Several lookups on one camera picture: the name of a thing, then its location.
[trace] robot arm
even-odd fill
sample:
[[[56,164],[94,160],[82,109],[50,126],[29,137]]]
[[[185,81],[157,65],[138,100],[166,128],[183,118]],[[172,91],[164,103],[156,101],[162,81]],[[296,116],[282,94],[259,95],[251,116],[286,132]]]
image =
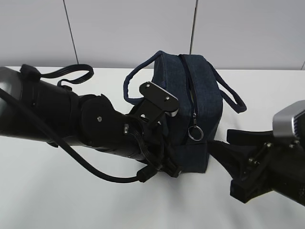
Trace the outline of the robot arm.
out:
[[[211,141],[209,152],[233,178],[230,195],[246,203],[276,191],[305,206],[305,101],[274,115],[273,130],[228,130],[229,144]]]
[[[41,80],[79,70],[89,72],[73,81],[60,80],[57,86]],[[160,170],[172,177],[178,176],[180,168],[171,157],[170,144],[158,123],[165,113],[177,113],[178,100],[147,82],[140,86],[144,96],[141,103],[129,114],[121,114],[103,94],[78,96],[72,88],[61,85],[62,81],[82,83],[92,75],[93,69],[84,64],[49,74],[40,74],[28,65],[23,65],[20,72],[1,67],[0,135],[60,146],[85,169],[111,182],[145,182]],[[132,158],[147,166],[135,177],[111,177],[92,167],[71,146]]]

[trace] black cable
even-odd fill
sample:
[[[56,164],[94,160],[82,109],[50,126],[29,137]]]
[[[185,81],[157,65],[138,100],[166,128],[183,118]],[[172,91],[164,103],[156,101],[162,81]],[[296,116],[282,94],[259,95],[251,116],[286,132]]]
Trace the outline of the black cable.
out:
[[[138,177],[120,178],[109,176],[90,165],[81,155],[79,155],[74,149],[71,148],[61,137],[59,137],[48,125],[46,125],[31,109],[27,108],[20,101],[15,99],[10,94],[6,93],[0,88],[0,98],[7,102],[9,105],[18,109],[25,115],[28,120],[41,130],[47,137],[49,137],[53,142],[59,145],[64,151],[66,151],[71,157],[73,157],[80,165],[82,165],[89,172],[95,176],[115,183],[131,183],[138,181]]]

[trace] black plastic part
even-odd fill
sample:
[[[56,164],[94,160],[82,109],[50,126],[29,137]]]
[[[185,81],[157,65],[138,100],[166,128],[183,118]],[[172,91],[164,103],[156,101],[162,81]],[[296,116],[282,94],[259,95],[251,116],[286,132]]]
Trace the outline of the black plastic part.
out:
[[[266,142],[273,142],[272,131],[250,132],[242,130],[228,130],[227,142],[238,146],[258,146]]]
[[[155,128],[164,113],[174,116],[179,109],[178,99],[152,82],[143,83],[140,93],[144,98],[130,114],[139,119],[144,117],[150,129]]]
[[[37,68],[27,64],[23,64],[21,66],[20,73],[25,80],[39,82],[41,78],[41,73],[37,70]]]
[[[156,170],[154,167],[148,165],[137,172],[137,177],[140,182],[144,183],[148,179],[155,176],[157,174],[157,172],[158,172],[158,170]]]

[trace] zipper pull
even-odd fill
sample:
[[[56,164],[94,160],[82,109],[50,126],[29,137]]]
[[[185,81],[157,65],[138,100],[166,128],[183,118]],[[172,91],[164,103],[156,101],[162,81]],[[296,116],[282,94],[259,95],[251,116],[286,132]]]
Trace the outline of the zipper pull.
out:
[[[199,133],[200,133],[200,137],[199,138],[195,138],[195,137],[192,136],[191,131],[194,130],[194,129],[199,131]],[[193,126],[190,126],[188,128],[188,134],[189,134],[189,137],[193,141],[201,141],[203,139],[203,131],[202,131],[202,129],[199,126],[197,126],[197,114],[196,114],[196,112],[193,113]]]
[[[196,114],[196,112],[193,113],[193,126],[197,126],[197,114]]]

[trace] zipper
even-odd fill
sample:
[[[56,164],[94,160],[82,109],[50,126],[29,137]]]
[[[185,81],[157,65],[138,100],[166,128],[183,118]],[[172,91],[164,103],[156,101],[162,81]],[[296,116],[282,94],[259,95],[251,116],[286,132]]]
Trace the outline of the zipper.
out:
[[[187,66],[184,55],[180,54],[179,59],[182,62],[182,65],[184,67],[184,71],[185,71],[185,75],[186,75],[186,91],[187,91],[189,100],[191,101],[192,110],[193,110],[193,113],[191,114],[193,117],[193,120],[190,121],[189,126],[192,125],[192,123],[193,123],[193,127],[197,127],[198,104],[197,104],[197,97],[196,97],[195,88],[194,88],[194,82],[192,80],[191,72],[190,72],[189,67]],[[183,141],[184,144],[186,143],[188,136],[189,136],[189,134],[186,135],[186,138]]]

